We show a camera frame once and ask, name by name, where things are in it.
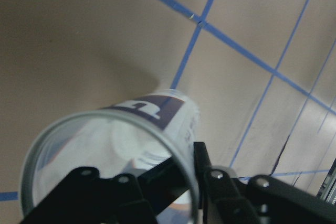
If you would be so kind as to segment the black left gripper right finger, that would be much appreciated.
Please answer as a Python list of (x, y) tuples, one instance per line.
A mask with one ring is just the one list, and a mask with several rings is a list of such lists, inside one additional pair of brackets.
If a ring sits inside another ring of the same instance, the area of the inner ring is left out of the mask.
[(335, 206), (268, 175), (242, 183), (194, 143), (202, 223), (335, 223)]

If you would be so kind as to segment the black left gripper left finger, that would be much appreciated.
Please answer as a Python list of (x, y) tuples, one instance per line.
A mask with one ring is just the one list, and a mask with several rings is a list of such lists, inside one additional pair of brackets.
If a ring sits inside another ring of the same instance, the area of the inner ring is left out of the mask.
[(22, 223), (157, 223), (189, 189), (171, 158), (139, 176), (101, 178), (94, 167), (72, 170)]

